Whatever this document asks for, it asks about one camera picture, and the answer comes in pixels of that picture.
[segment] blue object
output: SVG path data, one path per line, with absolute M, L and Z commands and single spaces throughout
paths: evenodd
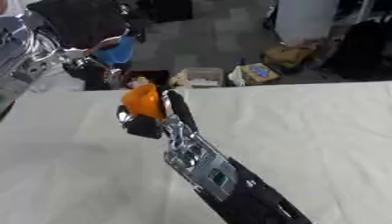
M 116 47 L 94 52 L 93 55 L 107 64 L 122 64 L 130 61 L 134 50 L 135 38 L 122 36 Z
M 270 70 L 268 68 L 259 67 L 257 65 L 253 65 L 250 67 L 250 70 L 257 73 L 258 76 L 262 76 L 264 78 L 270 76 Z

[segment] white tablecloth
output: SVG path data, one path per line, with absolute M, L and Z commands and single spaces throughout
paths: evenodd
M 2 224 L 223 221 L 127 135 L 123 92 L 22 97 L 0 124 Z M 187 90 L 201 133 L 315 223 L 392 223 L 392 83 Z

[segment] white container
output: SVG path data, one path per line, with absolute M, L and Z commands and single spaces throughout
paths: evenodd
M 224 72 L 218 67 L 189 67 L 182 72 L 193 88 L 223 87 Z

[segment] gray floor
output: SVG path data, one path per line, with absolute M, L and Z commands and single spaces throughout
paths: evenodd
M 193 0 L 194 19 L 154 24 L 147 42 L 138 45 L 135 70 L 221 67 L 231 71 L 241 57 L 257 62 L 259 54 L 277 44 L 264 31 L 269 0 Z

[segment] metal robotic arm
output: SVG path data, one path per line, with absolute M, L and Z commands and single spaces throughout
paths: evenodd
M 48 22 L 26 10 L 0 17 L 0 90 L 21 95 L 54 64 L 82 58 L 81 49 L 63 49 Z
M 169 138 L 165 162 L 189 182 L 226 223 L 311 223 L 274 188 L 209 143 L 199 133 L 184 99 L 175 91 L 160 91 L 147 84 L 128 92 L 122 103 L 117 117 L 128 133 L 153 138 L 165 133 Z M 161 109 L 163 115 L 153 117 L 157 109 Z

